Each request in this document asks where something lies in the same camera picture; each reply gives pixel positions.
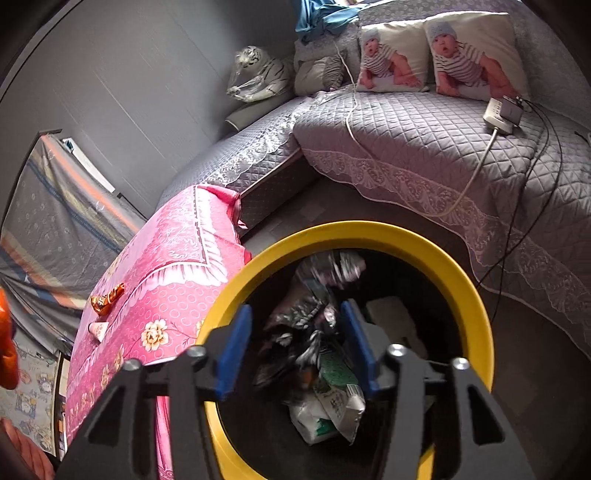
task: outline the yellow trash can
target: yellow trash can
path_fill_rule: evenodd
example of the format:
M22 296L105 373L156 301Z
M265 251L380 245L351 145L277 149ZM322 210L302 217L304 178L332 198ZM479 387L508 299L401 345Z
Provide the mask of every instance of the yellow trash can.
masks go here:
M425 325L429 325L429 331L433 330L432 345L435 346L430 355L437 350L435 357L448 357L443 360L453 356L466 357L491 389L494 368L492 333L486 310L472 282L437 245L416 233L385 223L328 223L295 233L269 247L230 280L207 315L197 343L203 343L212 329L227 325L242 303L253 307L255 332L257 324L266 321L267 315L287 291L299 260L317 252L342 248L360 250L366 259L368 267L362 279L367 279L364 280L367 286L365 292L361 292L362 296L399 296L415 322L418 317L427 318ZM417 327L423 321L418 320ZM241 388L248 389L245 385L244 379L241 381L239 377L236 392ZM253 409L255 401L251 401L253 395L249 395L244 391L242 396L238 394L238 399L228 408L225 403L206 404L215 453L225 480L305 476L327 480L337 476L371 480L375 457L380 455L380 452L366 451L369 447L376 449L373 438L367 438L362 442L365 445L359 447L356 447L359 438L351 447L323 446L324 443L307 446L301 439L297 443L292 438L298 433L289 424L287 409L281 406L286 418L283 425L283 420L274 418L277 414L271 405L257 405ZM269 422L273 425L278 422L281 428L271 432L265 428ZM376 422L384 424L379 418ZM288 457L293 455L293 458L279 458L285 454ZM418 478L430 479L432 467L433 450L426 448Z

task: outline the power strip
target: power strip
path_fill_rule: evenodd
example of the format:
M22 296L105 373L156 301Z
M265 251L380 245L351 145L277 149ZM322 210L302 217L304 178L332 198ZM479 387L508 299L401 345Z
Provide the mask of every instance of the power strip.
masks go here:
M513 124L501 117L502 105L503 104L500 100L491 98L486 107L486 112L482 118L492 128L498 128L499 132L508 135L513 131Z

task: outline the yellow rim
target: yellow rim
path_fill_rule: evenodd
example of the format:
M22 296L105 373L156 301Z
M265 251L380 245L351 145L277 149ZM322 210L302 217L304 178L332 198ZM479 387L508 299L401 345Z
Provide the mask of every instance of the yellow rim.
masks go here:
M276 271L316 252L366 248L400 258L431 280L448 302L462 338L463 351L486 387L492 388L494 352L486 310L461 267L437 245L400 227L378 222L327 223L295 233L257 255L222 290L203 323L197 343L212 329L228 325L238 307ZM230 444L215 403L206 404L207 420L222 476L226 480L265 480ZM421 458L418 480L429 480L433 450Z

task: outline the pillow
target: pillow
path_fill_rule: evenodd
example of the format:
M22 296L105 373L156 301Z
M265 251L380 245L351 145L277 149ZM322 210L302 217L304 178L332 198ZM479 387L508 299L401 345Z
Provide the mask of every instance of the pillow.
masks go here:
M338 55L305 61L295 75L295 94L306 96L321 90L336 90L343 83L344 69L345 66Z
M353 20L338 36L325 33L308 43L296 40L294 44L296 47L294 55L294 70L297 72L305 61L320 60L324 57L336 55L338 49L341 53L344 51L347 52L345 62L347 63L353 78L357 78L359 76L358 30L359 22Z
M232 125L237 131L241 131L263 118L269 112L283 105L294 97L292 89L277 96L260 100L259 102L246 103L235 112L226 117L226 122Z
M423 23L406 20L361 28L358 90L418 92L425 87L429 44Z
M528 98L509 14L443 13L427 18L424 28L437 93L485 101L503 95Z

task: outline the power cord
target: power cord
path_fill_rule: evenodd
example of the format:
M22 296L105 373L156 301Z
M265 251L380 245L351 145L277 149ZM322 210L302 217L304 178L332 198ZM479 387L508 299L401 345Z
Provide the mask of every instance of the power cord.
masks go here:
M552 196L553 196L554 192L558 188L558 181L560 180L560 174L562 173L563 164L564 164L562 144L560 143L560 137L558 136L558 133L556 132L556 129L554 128L554 125L552 124L552 121L550 120L550 118L548 117L548 115L546 115L546 113L539 106L537 106L536 104L534 104L533 102L530 102L528 100L524 100L524 101L528 105L530 105L530 107L532 108L532 110L542 120L542 123L544 124L544 127L545 127L545 129L547 131L547 137L546 137L546 141L544 143L544 146L543 146L542 150L540 151L539 155L537 155L537 158L534 160L534 162L529 167L528 172L527 172L527 175L526 175L526 178L525 178L525 181L524 181L524 183L521 186L521 189L519 191L519 195L518 195L518 198L517 198L517 203L515 205L515 210L513 211L513 215L511 217L511 221L509 223L509 232L507 234L507 240L505 242L505 252L504 252L503 256L499 260L497 260L497 262L494 263L494 265L491 266L487 270L487 272L482 276L482 278L478 281L478 283L476 285L476 288L480 287L482 285L482 282L484 281L484 279L494 270L494 268L497 265L501 264L501 277L499 279L499 294L497 296L496 304L495 304L495 309L494 309L493 314L492 314L492 317L491 317L491 324L495 321L496 314L497 314L498 308L499 308L499 304L501 302L502 289L503 289L503 279L504 279L504 274L505 274L505 261L509 257L509 255L511 255L517 249L517 247L519 247L523 243L523 241L526 239L526 237L534 229L534 227L537 224L537 222L540 219L540 217L544 214L546 208L550 204L550 200L552 199ZM542 115L540 115L540 112L544 115L545 119L548 120L548 123L550 124L550 126L552 128L552 131L554 132L554 136L556 137L556 140L558 142L558 151L559 151L559 154L560 154L560 164L559 164L559 167L558 167L558 173L556 175L556 178L554 179L554 184L552 185L552 189L550 190L550 194L548 195L548 198L546 198L546 201L542 205L542 208L541 208L540 212L535 217L535 219L532 222L532 224L530 225L530 227L526 230L526 232L523 234L523 236L519 239L519 241L517 241L517 243L515 243L511 248L509 248L509 243L510 243L510 240L511 240L511 233L512 233L512 229L513 229L513 224L514 224L515 218L517 216L517 211L519 209L519 204L521 203L521 199L523 197L523 193L525 192L525 187L527 185L527 181L528 181L531 173L534 171L534 167L537 164L538 160L541 158L541 156L544 154L546 148L548 147L548 143L549 143L549 140L550 140L550 129L548 128L548 124L546 123L546 121L544 120L544 118L542 117Z
M339 55L340 61L345 66L345 69L347 70L347 74L349 75L351 83L353 84L353 107L351 108L351 110L349 110L349 112L347 113L347 115L345 117L345 126L347 127L347 131L349 132L351 139L353 139L353 141L357 144L357 146L361 150L363 150L363 152L366 155L368 155L369 158L371 158L372 160L376 160L374 155L355 138L355 135L353 135L353 131L351 130L351 125L350 125L351 115L353 115L353 112L359 106L359 102L357 100L357 93L358 93L357 92L357 84L353 78L353 75L351 74L351 71L349 70L349 66L345 63L345 59L341 55L339 48L334 40L333 40L333 43L335 44L335 48L336 48L337 54ZM413 212L418 213L419 215L422 215L423 217L428 217L428 218L441 218L441 217L445 217L445 216L449 215L450 213L452 213L452 211L454 211L456 209L456 207L460 204L460 202L466 196L466 193L470 189L470 187L472 186L472 183L476 179L476 176L482 170L482 167L484 166L484 162L485 162L488 154L491 152L492 146L493 146L498 134L499 134L499 129L497 127L495 127L492 132L491 139L489 140L488 144L486 145L486 148L484 150L482 158L480 160L478 160L478 164L476 165L476 169L474 170L472 177L470 177L470 180L468 180L468 183L466 183L466 186L464 187L464 189L460 193L459 197L456 199L456 201L450 207L448 207L443 212L437 212L437 213L420 212L419 210L416 210L411 205L409 205L407 202L405 202L407 207L410 210L412 210Z

